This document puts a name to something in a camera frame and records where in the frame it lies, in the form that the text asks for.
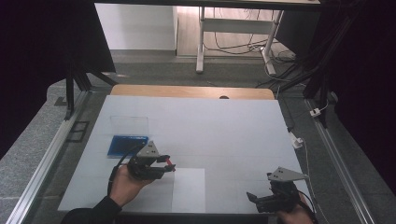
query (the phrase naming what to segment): blue object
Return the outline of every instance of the blue object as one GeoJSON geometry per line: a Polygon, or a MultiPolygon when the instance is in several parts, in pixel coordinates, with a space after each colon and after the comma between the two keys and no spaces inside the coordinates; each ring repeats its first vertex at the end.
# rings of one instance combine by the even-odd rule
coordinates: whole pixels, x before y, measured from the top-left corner
{"type": "MultiPolygon", "coordinates": [[[[111,141],[110,149],[107,152],[107,156],[110,158],[121,158],[126,152],[131,150],[133,147],[138,145],[146,145],[149,138],[146,136],[125,136],[125,135],[114,135],[111,141]]],[[[127,158],[131,158],[136,154],[141,147],[137,147],[135,151],[132,151],[127,158]]]]}

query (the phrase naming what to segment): white wall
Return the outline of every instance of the white wall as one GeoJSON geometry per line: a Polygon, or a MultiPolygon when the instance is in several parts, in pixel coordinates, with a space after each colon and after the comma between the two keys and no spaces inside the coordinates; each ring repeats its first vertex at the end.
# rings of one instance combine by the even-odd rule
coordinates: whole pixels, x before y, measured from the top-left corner
{"type": "Polygon", "coordinates": [[[110,49],[176,49],[176,7],[95,6],[110,49]]]}

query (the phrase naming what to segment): aluminum rail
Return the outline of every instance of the aluminum rail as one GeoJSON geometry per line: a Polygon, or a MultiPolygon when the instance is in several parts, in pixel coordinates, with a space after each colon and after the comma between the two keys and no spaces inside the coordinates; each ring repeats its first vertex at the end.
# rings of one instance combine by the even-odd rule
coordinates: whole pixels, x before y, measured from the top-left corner
{"type": "Polygon", "coordinates": [[[22,196],[18,200],[17,205],[14,207],[14,210],[9,216],[7,224],[19,224],[22,223],[26,218],[35,200],[35,196],[40,190],[42,183],[46,179],[47,174],[49,173],[50,168],[52,167],[52,164],[55,161],[59,151],[61,150],[67,135],[73,127],[77,116],[82,111],[81,108],[87,96],[88,93],[86,91],[83,91],[80,94],[76,101],[76,110],[73,113],[72,117],[69,120],[64,120],[62,122],[58,132],[55,134],[52,142],[49,144],[49,148],[44,154],[43,159],[38,164],[35,173],[33,174],[22,196]]]}
{"type": "MultiPolygon", "coordinates": [[[[305,100],[305,103],[309,110],[314,109],[310,101],[305,100]]],[[[337,146],[332,140],[329,130],[325,129],[318,119],[315,119],[315,125],[323,143],[327,148],[329,156],[332,159],[332,164],[334,165],[335,170],[337,171],[338,176],[344,185],[346,193],[349,195],[349,199],[352,202],[359,219],[361,220],[361,223],[375,224],[374,217],[370,212],[366,201],[364,201],[361,191],[359,190],[358,186],[356,186],[355,181],[353,180],[352,175],[350,174],[337,146]]]]}

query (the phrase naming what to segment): table leg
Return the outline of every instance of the table leg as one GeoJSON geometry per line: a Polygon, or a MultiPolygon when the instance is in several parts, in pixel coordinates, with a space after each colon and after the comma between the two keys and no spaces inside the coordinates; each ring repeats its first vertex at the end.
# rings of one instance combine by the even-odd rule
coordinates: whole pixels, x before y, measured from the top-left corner
{"type": "Polygon", "coordinates": [[[282,16],[283,11],[279,11],[276,19],[274,20],[274,24],[271,28],[271,32],[268,35],[268,40],[267,43],[265,45],[265,48],[261,48],[262,51],[262,57],[264,58],[264,62],[265,62],[265,66],[267,67],[268,70],[268,75],[272,76],[276,74],[276,71],[274,69],[273,63],[271,61],[271,57],[270,57],[270,50],[271,50],[271,45],[274,41],[275,38],[275,34],[276,34],[276,30],[277,30],[277,26],[279,25],[280,22],[280,17],[282,16]]]}
{"type": "Polygon", "coordinates": [[[204,21],[205,21],[205,8],[201,7],[199,44],[198,44],[197,67],[196,67],[196,73],[198,74],[202,74],[204,72],[204,21]]]}

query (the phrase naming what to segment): black curtain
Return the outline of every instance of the black curtain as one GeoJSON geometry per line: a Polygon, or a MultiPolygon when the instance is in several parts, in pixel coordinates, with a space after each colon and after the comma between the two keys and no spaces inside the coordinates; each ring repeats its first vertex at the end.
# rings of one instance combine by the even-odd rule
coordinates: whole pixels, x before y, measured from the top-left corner
{"type": "Polygon", "coordinates": [[[94,3],[1,1],[0,158],[71,66],[115,72],[94,3]]]}
{"type": "Polygon", "coordinates": [[[396,193],[396,9],[368,0],[332,60],[339,119],[396,193]]]}

